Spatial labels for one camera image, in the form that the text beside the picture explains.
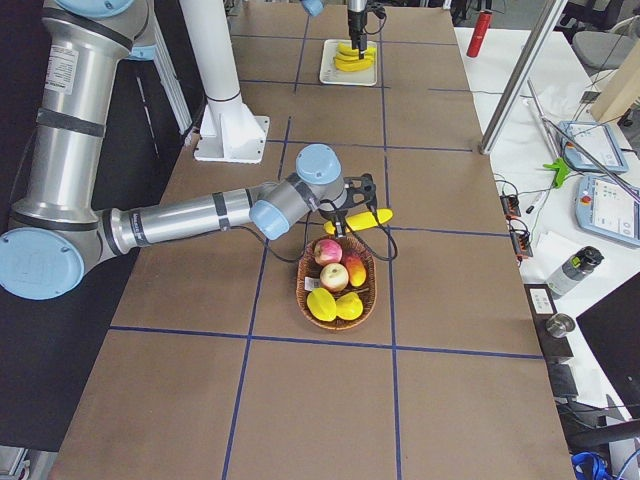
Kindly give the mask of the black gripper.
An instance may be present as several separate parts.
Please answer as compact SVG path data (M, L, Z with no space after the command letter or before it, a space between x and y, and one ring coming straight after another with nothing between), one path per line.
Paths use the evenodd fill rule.
M367 1L347 1L348 32L351 47L358 48L359 59L364 59L367 47Z
M338 207L334 201L323 199L320 201L319 213L325 220L328 220L335 227L334 235L336 237L346 235L347 224L345 220L348 214L347 208Z

